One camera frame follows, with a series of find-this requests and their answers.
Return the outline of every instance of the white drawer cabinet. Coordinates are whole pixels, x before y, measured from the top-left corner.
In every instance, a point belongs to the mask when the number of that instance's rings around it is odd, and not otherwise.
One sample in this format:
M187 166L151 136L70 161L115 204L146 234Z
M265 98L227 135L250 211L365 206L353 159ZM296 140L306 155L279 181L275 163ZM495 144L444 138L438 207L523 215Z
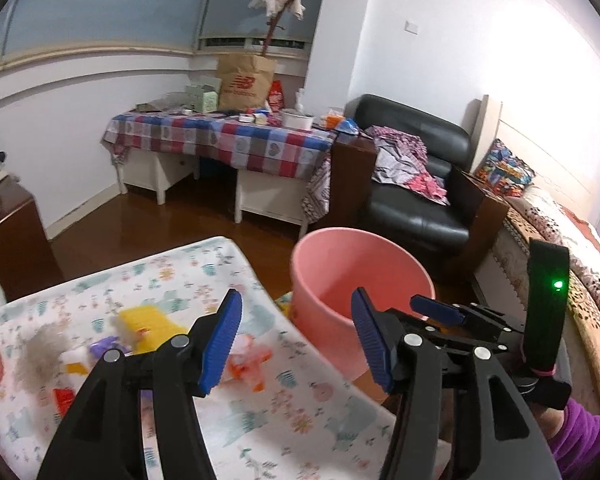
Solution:
M302 238L308 227L301 206L305 193L305 180L238 170L235 223L239 224L242 212L248 211L299 225Z
M155 191L159 205L171 186L187 175L200 177L200 159L194 155L147 152L131 148L123 165L116 165L120 193L126 193L126 184Z

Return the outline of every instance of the plaid tablecloth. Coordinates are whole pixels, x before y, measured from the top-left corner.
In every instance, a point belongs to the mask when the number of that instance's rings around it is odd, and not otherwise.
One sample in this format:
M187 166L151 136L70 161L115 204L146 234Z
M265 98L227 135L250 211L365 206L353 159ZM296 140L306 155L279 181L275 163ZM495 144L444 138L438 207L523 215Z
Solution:
M102 138L115 164L130 148L213 158L238 170L307 180L302 209L309 223L329 211L334 132L240 123L222 114L180 116L128 112L109 121Z

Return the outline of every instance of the new balance logo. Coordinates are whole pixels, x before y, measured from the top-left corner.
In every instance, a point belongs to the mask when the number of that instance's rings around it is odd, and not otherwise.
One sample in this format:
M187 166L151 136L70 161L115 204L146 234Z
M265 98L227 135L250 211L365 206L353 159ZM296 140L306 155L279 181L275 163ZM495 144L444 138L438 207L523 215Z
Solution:
M256 82L256 78L248 77L243 75L237 75L232 83L229 85L229 88L237 88L240 90L248 90L253 86Z

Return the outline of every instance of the wooden cabinet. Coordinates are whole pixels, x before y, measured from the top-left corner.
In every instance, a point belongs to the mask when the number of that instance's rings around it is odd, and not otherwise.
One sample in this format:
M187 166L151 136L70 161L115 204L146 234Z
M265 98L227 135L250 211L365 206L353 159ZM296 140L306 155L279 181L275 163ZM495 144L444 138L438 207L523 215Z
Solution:
M33 195L8 176L0 182L0 285L7 301L62 282Z

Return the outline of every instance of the wall outlet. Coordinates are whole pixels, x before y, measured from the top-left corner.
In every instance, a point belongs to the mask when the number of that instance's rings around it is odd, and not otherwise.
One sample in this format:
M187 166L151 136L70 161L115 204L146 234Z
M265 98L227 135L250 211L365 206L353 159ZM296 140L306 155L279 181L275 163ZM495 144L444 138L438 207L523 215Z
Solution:
M420 26L413 22L406 22L404 24L404 30L411 34L418 34L420 32Z

